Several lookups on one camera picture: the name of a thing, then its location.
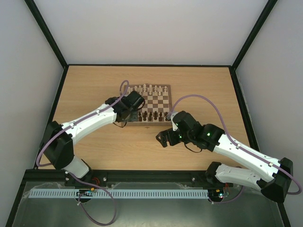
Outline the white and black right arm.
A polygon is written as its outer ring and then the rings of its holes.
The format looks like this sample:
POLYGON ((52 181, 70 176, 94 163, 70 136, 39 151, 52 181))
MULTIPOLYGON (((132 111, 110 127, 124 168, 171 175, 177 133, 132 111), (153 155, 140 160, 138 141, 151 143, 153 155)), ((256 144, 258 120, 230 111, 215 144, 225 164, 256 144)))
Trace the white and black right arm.
POLYGON ((196 124, 193 128, 176 124, 159 132, 156 140, 163 147, 192 143, 201 150, 224 155, 244 166, 244 169, 237 169, 212 162, 206 172, 211 185, 235 183, 260 191, 277 203, 285 201, 293 175, 293 162, 286 157, 279 160, 259 153, 233 137, 229 138, 223 129, 213 124, 196 124))

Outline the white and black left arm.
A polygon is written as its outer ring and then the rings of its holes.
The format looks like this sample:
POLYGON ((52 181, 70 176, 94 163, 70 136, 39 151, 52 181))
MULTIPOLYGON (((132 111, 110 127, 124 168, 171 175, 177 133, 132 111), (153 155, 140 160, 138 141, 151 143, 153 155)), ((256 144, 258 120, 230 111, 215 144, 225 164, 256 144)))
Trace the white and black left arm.
POLYGON ((84 178, 91 168, 74 154, 74 145, 82 138, 97 129, 126 120, 144 104, 144 98, 136 91, 126 96, 111 97, 97 109, 90 113, 62 124, 57 121, 49 123, 40 144, 40 153, 36 165, 41 164, 41 157, 45 155, 49 165, 57 170, 64 170, 78 179, 84 178))

